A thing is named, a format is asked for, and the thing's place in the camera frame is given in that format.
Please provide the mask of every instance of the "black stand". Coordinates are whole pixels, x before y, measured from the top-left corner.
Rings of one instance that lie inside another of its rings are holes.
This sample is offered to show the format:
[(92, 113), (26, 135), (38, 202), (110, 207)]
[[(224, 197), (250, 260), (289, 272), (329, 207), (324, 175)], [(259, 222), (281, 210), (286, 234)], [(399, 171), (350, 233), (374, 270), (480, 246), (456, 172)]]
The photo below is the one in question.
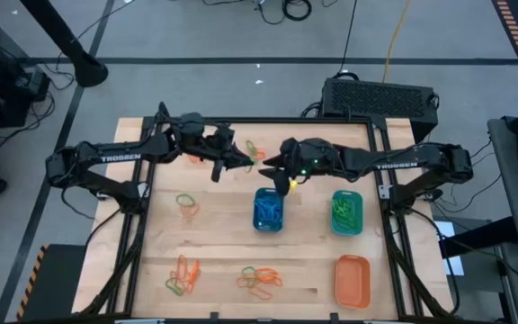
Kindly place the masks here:
[(443, 257), (455, 257), (471, 251), (470, 248), (465, 248), (456, 242), (474, 249), (489, 248), (501, 243), (516, 243), (518, 234), (513, 217), (503, 218), (452, 238), (440, 240), (439, 248), (446, 252), (446, 256)]
[(37, 23), (71, 60), (76, 69), (76, 81), (82, 87), (97, 86), (107, 78), (109, 71), (81, 46), (63, 18), (49, 0), (21, 0)]

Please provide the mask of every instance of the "green container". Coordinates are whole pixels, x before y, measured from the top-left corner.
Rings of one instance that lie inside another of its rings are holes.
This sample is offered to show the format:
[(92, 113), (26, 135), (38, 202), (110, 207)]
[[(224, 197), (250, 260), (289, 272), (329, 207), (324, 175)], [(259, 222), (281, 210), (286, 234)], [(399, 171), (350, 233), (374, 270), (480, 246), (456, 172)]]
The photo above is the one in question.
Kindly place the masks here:
[(339, 235), (355, 236), (363, 231), (363, 198), (356, 192), (333, 193), (331, 229)]

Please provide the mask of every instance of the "concrete floor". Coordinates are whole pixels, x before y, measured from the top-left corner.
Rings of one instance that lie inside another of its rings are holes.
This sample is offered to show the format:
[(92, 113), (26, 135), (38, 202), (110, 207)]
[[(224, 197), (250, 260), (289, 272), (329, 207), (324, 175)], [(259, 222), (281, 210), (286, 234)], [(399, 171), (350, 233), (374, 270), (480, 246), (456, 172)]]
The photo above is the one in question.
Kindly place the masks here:
[[(98, 19), (106, 5), (117, 8), (125, 4), (123, 0), (52, 3), (74, 34)], [(385, 58), (404, 4), (404, 0), (359, 0), (348, 57)], [(0, 297), (40, 193), (43, 161), (56, 146), (68, 111), (76, 115), (67, 144), (111, 141), (120, 117), (152, 115), (159, 101), (165, 101), (172, 114), (298, 116), (318, 99), (325, 78), (338, 69), (337, 64), (299, 64), (300, 59), (341, 58), (352, 5), (351, 0), (339, 0), (324, 8), (315, 1), (313, 14), (306, 21), (285, 21), (277, 26), (264, 23), (250, 1), (206, 6), (195, 0), (136, 0), (110, 17), (104, 34), (99, 35), (103, 36), (96, 53), (100, 58), (256, 59), (245, 64), (111, 64), (109, 78), (97, 87), (83, 90), (73, 85), (62, 92), (51, 91), (57, 102), (54, 114), (37, 130), (17, 136), (0, 149), (0, 176), (9, 182), (7, 191), (0, 195)], [(280, 17), (279, 1), (269, 0), (265, 15), (270, 20)], [(58, 55), (58, 48), (18, 0), (0, 1), (0, 26), (30, 56)], [(81, 39), (86, 49), (90, 49), (95, 32), (93, 28)], [(393, 57), (463, 59), (459, 65), (417, 61), (390, 69), (389, 82), (431, 86), (440, 95), (440, 124), (432, 133), (433, 141), (461, 144), (474, 152), (488, 141), (488, 119), (518, 115), (518, 66), (470, 60), (517, 58), (489, 0), (413, 1)], [(263, 63), (265, 58), (282, 61), (267, 64)], [(69, 71), (71, 67), (61, 68)], [(382, 65), (372, 64), (345, 68), (368, 81), (380, 81), (383, 71)], [(54, 78), (58, 83), (65, 81), (60, 76)], [(488, 157), (477, 166), (472, 181), (455, 188), (459, 204), (464, 205), (497, 176), (496, 162)], [(504, 196), (499, 182), (455, 216), (501, 219), (509, 215)], [(73, 189), (67, 197), (80, 210), (94, 213), (96, 200), (89, 193)], [(6, 320), (14, 319), (39, 247), (46, 243), (83, 244), (90, 232), (92, 222), (65, 207), (59, 190), (51, 189), (49, 197), (44, 194), (43, 198), (47, 203), (39, 226), (34, 228), (31, 248), (19, 258), (27, 262), (15, 269), (21, 275), (16, 289), (11, 287), (14, 295), (4, 315)], [(480, 320), (496, 317), (498, 305), (488, 305), (486, 295), (478, 298), (471, 293), (465, 299), (474, 302), (463, 302), (460, 313)], [(478, 311), (483, 303), (487, 309)]]

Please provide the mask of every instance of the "yellow cable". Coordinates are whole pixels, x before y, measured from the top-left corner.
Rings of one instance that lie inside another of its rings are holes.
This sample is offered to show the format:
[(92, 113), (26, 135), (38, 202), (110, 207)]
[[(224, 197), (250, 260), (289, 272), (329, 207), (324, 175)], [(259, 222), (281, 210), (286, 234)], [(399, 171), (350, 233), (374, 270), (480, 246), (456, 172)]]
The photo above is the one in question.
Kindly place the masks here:
[(387, 74), (389, 73), (389, 61), (391, 60), (391, 51), (393, 51), (393, 45), (395, 45), (395, 40), (399, 35), (399, 30), (401, 29), (401, 25), (403, 24), (403, 20), (405, 19), (406, 10), (409, 8), (410, 4), (411, 0), (406, 0), (405, 9), (403, 9), (401, 19), (399, 19), (399, 23), (397, 24), (395, 33), (393, 33), (393, 38), (391, 38), (391, 43), (388, 45), (387, 61), (385, 61), (385, 70), (383, 71), (383, 78), (381, 79), (381, 83), (385, 83), (385, 79), (387, 78)]

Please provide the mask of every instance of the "black metal frame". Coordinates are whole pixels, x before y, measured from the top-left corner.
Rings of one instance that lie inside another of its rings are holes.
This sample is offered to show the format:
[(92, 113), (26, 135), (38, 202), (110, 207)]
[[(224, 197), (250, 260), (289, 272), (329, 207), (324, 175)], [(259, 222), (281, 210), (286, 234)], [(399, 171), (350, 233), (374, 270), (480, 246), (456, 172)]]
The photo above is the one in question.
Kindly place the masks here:
[[(367, 127), (367, 134), (369, 138), (369, 147), (370, 151), (377, 151), (377, 141), (375, 138), (375, 132), (374, 132), (374, 125), (371, 122), (370, 118), (367, 117), (353, 117), (349, 120), (343, 119), (343, 118), (316, 118), (316, 119), (306, 119), (306, 118), (295, 118), (295, 117), (210, 117), (205, 118), (206, 122), (230, 122), (230, 123), (303, 123), (303, 124), (363, 124)], [(152, 117), (145, 117), (143, 120), (143, 124), (141, 126), (141, 137), (140, 139), (144, 139), (146, 136), (149, 136), (147, 133), (147, 130), (151, 127), (153, 124), (153, 118)], [(385, 150), (390, 149), (390, 143), (389, 143), (389, 136), (387, 134), (386, 130), (380, 130), (381, 140), (383, 144), (383, 148)], [(155, 166), (156, 164), (149, 163), (148, 171), (147, 171), (147, 185), (149, 187), (153, 184), (153, 177), (155, 173)], [(138, 182), (139, 181), (139, 175), (141, 173), (141, 162), (137, 161), (135, 163), (134, 169), (133, 169), (133, 176), (132, 181)], [(389, 181), (392, 185), (395, 185), (397, 183), (397, 175), (393, 170), (388, 171), (389, 174)], [(379, 194), (379, 185), (383, 185), (383, 177), (380, 171), (375, 171), (375, 181), (377, 184), (377, 194), (378, 197)], [(150, 203), (150, 197), (147, 200), (146, 205), (146, 211), (141, 213), (139, 215), (139, 225), (141, 224), (145, 226), (145, 223), (147, 222), (147, 214), (148, 214), (148, 206)], [(380, 213), (381, 218), (383, 222), (383, 230), (385, 233), (392, 233), (392, 228), (390, 225), (390, 213), (389, 213), (389, 207), (382, 202), (380, 203)], [(123, 225), (121, 228), (121, 238), (120, 243), (118, 246), (117, 251), (117, 258), (115, 261), (115, 266), (119, 266), (121, 264), (121, 261), (125, 255), (125, 252), (128, 247), (129, 243), (129, 236), (130, 236), (130, 230), (131, 230), (131, 219), (133, 215), (128, 213), (125, 215), (125, 219), (123, 221)], [(400, 224), (401, 230), (399, 231), (401, 233), (401, 243), (403, 247), (403, 252), (406, 258), (406, 261), (408, 264), (413, 267), (413, 256), (411, 254), (411, 247), (408, 239), (408, 232), (406, 229), (406, 223), (405, 218), (403, 216), (400, 217), (398, 220), (398, 223)], [(387, 244), (387, 235), (384, 235), (385, 242)], [(134, 295), (135, 290), (137, 287), (137, 279), (138, 279), (138, 267), (139, 262), (141, 258), (141, 253), (139, 251), (136, 258), (131, 263), (131, 270), (129, 272), (129, 285), (128, 290), (125, 296), (125, 302), (124, 302), (124, 309), (123, 312), (125, 314), (128, 314), (130, 316), (133, 308), (133, 301), (134, 301)], [(395, 294), (395, 304), (397, 309), (397, 316), (398, 319), (401, 320), (405, 316), (408, 316), (406, 314), (405, 310), (405, 301), (402, 293), (402, 286), (401, 286), (401, 279), (399, 276), (399, 270), (396, 261), (393, 259), (392, 256), (388, 256), (388, 263), (389, 268), (391, 272), (391, 281), (393, 285), (393, 293)], [(110, 295), (110, 298), (107, 303), (107, 313), (114, 313), (115, 312), (115, 306), (117, 303), (117, 296), (119, 292), (119, 287), (117, 287), (113, 293)], [(417, 317), (423, 317), (423, 308), (421, 300), (419, 299), (419, 296), (415, 289), (411, 286), (411, 296), (412, 296), (412, 302), (413, 302), (413, 309), (415, 311), (415, 315)], [(219, 322), (219, 315), (218, 313), (211, 313), (211, 321), (213, 322)], [(336, 313), (330, 314), (330, 320), (332, 323), (363, 323), (363, 320), (339, 320)], [(209, 319), (166, 319), (165, 322), (209, 322)], [(285, 323), (329, 323), (329, 320), (276, 320), (277, 322), (285, 322)], [(243, 322), (257, 322), (256, 319), (221, 319), (220, 322), (226, 323), (226, 322), (237, 322), (237, 323), (243, 323)]]

